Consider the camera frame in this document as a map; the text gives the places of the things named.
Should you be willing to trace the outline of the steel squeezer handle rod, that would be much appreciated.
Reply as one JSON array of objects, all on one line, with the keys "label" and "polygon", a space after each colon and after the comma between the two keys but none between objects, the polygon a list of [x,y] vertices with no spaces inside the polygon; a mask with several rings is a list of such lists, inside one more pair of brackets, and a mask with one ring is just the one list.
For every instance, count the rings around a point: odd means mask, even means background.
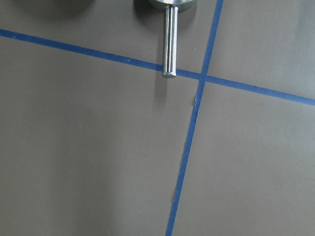
[{"label": "steel squeezer handle rod", "polygon": [[165,9],[162,69],[162,76],[165,78],[176,77],[178,12],[178,7],[174,5],[168,5]]}]

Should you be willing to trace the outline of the steel round squeezer base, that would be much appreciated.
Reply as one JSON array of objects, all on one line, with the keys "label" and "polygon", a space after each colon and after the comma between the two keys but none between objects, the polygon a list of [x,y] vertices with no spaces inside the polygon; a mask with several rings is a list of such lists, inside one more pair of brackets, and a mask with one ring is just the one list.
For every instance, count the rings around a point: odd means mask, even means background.
[{"label": "steel round squeezer base", "polygon": [[168,6],[178,7],[180,12],[186,11],[196,5],[196,0],[148,0],[148,3],[158,10]]}]

